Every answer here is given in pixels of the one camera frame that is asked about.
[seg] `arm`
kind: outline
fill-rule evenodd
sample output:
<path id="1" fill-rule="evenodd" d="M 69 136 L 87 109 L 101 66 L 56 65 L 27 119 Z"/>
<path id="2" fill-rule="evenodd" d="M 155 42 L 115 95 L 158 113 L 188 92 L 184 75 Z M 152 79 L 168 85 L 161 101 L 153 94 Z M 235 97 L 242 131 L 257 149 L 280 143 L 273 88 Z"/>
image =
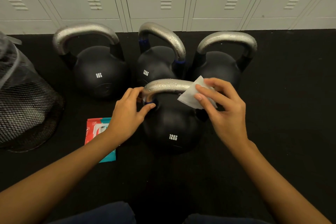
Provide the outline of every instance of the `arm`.
<path id="1" fill-rule="evenodd" d="M 37 223 L 107 154 L 126 141 L 155 104 L 137 112 L 141 88 L 117 101 L 108 128 L 78 150 L 0 193 L 1 223 Z"/>
<path id="2" fill-rule="evenodd" d="M 283 224 L 331 224 L 271 166 L 257 146 L 248 140 L 245 103 L 233 86 L 216 78 L 204 79 L 204 82 L 216 91 L 196 85 L 200 93 L 195 98 L 207 111 L 217 135 L 244 168 L 277 221 Z M 225 111 L 217 111 L 206 97 L 221 104 Z"/>

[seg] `jeans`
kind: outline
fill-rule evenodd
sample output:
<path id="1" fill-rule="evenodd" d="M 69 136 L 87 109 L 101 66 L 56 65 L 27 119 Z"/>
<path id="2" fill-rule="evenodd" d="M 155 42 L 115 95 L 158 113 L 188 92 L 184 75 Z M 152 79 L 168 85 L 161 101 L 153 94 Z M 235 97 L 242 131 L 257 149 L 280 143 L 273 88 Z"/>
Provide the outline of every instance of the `jeans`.
<path id="1" fill-rule="evenodd" d="M 57 220 L 50 224 L 136 224 L 130 206 L 125 202 L 103 205 L 91 211 Z M 189 215 L 184 224 L 267 224 L 261 220 L 249 218 L 226 218 L 200 214 Z"/>

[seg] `kettlebell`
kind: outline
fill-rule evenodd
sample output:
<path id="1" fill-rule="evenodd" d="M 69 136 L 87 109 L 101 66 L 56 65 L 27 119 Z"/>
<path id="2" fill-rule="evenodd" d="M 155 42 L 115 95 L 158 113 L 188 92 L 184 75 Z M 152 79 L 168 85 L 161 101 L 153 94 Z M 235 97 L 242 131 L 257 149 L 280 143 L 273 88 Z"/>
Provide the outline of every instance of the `kettlebell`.
<path id="1" fill-rule="evenodd" d="M 165 40 L 166 46 L 151 47 L 149 34 Z M 139 29 L 141 55 L 137 61 L 137 85 L 165 78 L 182 79 L 186 61 L 186 49 L 179 37 L 169 29 L 154 22 L 146 22 Z"/>
<path id="2" fill-rule="evenodd" d="M 206 112 L 177 100 L 191 84 L 178 79 L 160 79 L 150 82 L 142 91 L 144 105 L 156 104 L 142 123 L 146 140 L 167 153 L 187 152 L 202 136 Z"/>
<path id="3" fill-rule="evenodd" d="M 224 52 L 206 52 L 210 45 L 221 42 L 242 45 L 244 47 L 242 56 L 235 61 Z M 237 88 L 241 73 L 248 66 L 256 51 L 256 40 L 246 33 L 230 31 L 213 33 L 199 43 L 186 79 L 194 82 L 200 75 L 203 78 L 216 77 L 230 82 L 234 88 Z"/>
<path id="4" fill-rule="evenodd" d="M 106 37 L 110 47 L 92 46 L 77 57 L 72 55 L 67 48 L 68 40 L 87 34 Z M 97 99 L 115 98 L 130 86 L 130 70 L 119 39 L 110 28 L 96 23 L 63 27 L 56 31 L 52 42 L 61 59 L 73 71 L 77 87 L 86 94 Z"/>

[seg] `mesh wastebasket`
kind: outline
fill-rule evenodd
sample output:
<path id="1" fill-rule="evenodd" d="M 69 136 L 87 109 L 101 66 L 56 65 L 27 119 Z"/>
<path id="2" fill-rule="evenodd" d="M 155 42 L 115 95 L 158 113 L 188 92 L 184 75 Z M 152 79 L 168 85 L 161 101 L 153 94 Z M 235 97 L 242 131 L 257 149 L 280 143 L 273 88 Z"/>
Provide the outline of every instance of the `mesh wastebasket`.
<path id="1" fill-rule="evenodd" d="M 64 99 L 0 32 L 0 148 L 32 150 L 56 129 Z"/>

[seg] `fingernail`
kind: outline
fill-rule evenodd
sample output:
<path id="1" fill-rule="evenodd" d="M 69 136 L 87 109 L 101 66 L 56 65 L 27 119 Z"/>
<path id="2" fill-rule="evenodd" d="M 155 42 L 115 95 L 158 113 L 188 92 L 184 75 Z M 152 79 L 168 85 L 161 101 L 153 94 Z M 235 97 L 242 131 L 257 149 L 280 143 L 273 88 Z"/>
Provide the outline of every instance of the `fingernail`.
<path id="1" fill-rule="evenodd" d="M 194 95 L 195 99 L 197 99 L 198 101 L 202 100 L 202 96 L 200 94 L 195 94 Z"/>

